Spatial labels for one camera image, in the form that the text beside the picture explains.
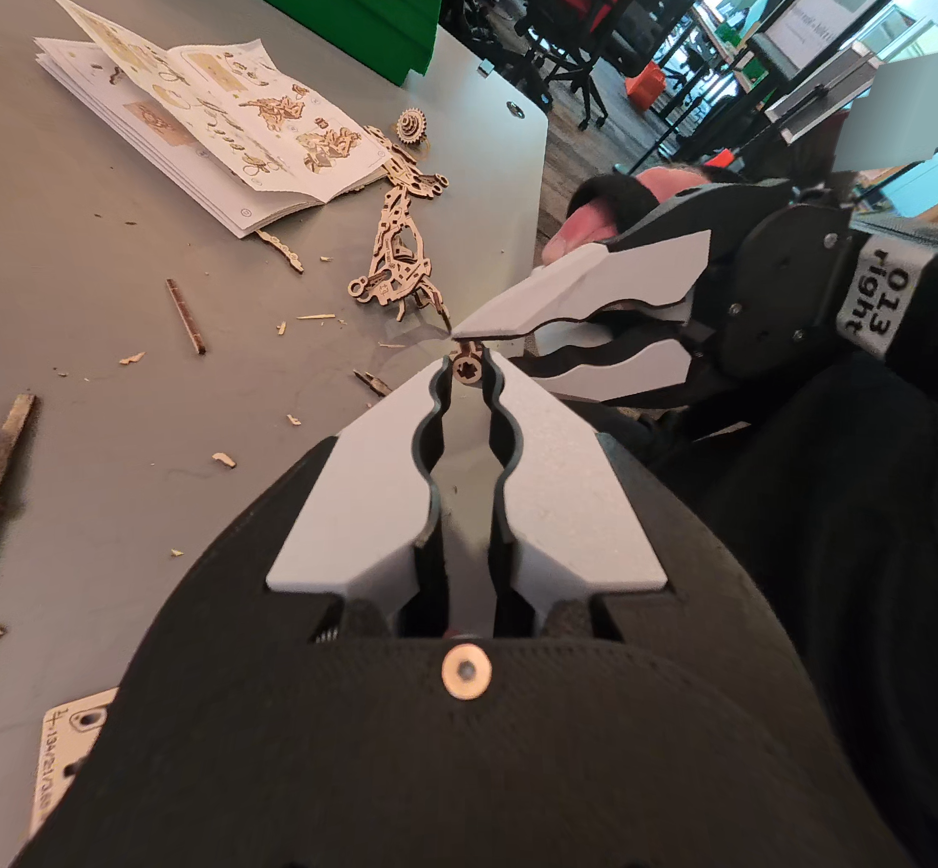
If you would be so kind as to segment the black office chair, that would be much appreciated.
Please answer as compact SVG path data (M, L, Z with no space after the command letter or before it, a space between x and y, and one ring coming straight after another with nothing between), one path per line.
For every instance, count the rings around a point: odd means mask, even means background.
M554 68L545 77L536 77L539 94L549 93L553 81L565 81L572 93L580 92L583 118L578 128L586 130L593 120L592 107L599 111L595 120L601 128L608 111L593 81L597 62L595 29L615 5L615 0L523 0L522 18L515 32L529 41L522 65L526 71L539 73L545 61Z

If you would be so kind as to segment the thin wooden strip scrap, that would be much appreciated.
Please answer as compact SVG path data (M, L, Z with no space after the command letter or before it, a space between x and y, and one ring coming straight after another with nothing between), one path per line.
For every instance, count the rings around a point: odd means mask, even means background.
M201 332L194 318L192 309L187 299L185 298L178 283L174 279L167 278L165 283L166 283L166 287L169 292L169 295L171 297L172 303L174 304L179 314L181 323L183 324L186 330L186 333L190 341L192 342L192 346L196 354L200 357L204 357L207 352L205 339L204 339L203 333Z

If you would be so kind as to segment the wooden parts sheet round holes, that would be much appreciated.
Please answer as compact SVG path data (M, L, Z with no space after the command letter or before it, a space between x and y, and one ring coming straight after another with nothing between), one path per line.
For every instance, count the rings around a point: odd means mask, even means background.
M117 693L118 689L112 688L65 702L45 713L29 838L36 835L71 786L107 721Z

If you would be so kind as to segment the person's right hand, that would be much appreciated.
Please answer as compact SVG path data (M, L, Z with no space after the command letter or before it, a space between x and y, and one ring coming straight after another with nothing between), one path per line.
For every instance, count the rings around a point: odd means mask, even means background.
M570 199L567 218L545 245L541 264L556 263L585 244L616 239L659 205L710 183L719 172L707 166L666 165L588 179Z

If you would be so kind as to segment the small scalloped wooden part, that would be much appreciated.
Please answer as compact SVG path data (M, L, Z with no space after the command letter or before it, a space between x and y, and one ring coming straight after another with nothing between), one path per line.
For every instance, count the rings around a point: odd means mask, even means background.
M280 238L262 229L256 230L255 235L269 247L276 250L289 263L294 272L300 275L304 273L304 265L298 254L284 244Z

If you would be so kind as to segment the person's black clothing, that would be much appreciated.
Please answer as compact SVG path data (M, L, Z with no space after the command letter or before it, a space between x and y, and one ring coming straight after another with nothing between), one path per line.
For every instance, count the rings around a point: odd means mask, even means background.
M917 866L936 866L936 401L853 353L641 459L746 570Z

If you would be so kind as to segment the instruction booklet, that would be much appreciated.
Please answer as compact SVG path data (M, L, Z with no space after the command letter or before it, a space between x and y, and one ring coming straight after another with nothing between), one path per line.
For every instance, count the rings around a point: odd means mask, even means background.
M387 149L262 41L166 51L54 1L89 41L36 39L38 62L235 237L386 176Z

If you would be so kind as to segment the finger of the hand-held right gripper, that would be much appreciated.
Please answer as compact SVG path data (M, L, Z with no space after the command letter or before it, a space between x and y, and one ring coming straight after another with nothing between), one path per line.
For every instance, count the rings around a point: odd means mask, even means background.
M667 308L709 262L710 230L613 252L584 244L486 302L452 330L457 341L510 340L556 321L585 321L618 302Z
M692 355L673 325L636 325L614 335L605 325L547 325L535 334L538 355L512 362L558 398L621 404L685 383Z

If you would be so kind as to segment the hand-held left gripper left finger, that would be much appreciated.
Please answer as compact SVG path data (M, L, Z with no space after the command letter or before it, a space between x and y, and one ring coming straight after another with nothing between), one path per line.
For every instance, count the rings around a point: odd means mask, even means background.
M432 469L445 443L452 360L430 363L336 437L268 570L277 593L363 600L401 634L449 627L442 504Z

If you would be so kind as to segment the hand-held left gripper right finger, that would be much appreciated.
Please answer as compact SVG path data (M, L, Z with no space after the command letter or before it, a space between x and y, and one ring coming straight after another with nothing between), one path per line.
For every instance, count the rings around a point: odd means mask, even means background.
M533 635L561 603L656 594L668 578L619 479L616 440L499 353L483 353L502 470L488 551L494 635Z

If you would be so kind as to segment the long wooden frame strip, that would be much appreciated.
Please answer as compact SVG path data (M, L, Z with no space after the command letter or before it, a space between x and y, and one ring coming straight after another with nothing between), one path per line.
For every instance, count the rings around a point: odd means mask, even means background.
M20 393L15 398L5 421L1 426L1 468L0 480L4 482L13 455L16 452L23 429L29 420L37 396L33 393Z

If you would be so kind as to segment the wooden chassis frame piece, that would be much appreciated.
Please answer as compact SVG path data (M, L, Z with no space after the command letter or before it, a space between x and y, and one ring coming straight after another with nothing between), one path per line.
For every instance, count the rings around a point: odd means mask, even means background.
M381 307L395 307L402 323L409 306L436 311L447 332L452 332L448 308L431 281L431 261L411 213L407 190L393 185L384 195L381 217L372 245L369 270L352 279L347 291L361 304L375 300Z

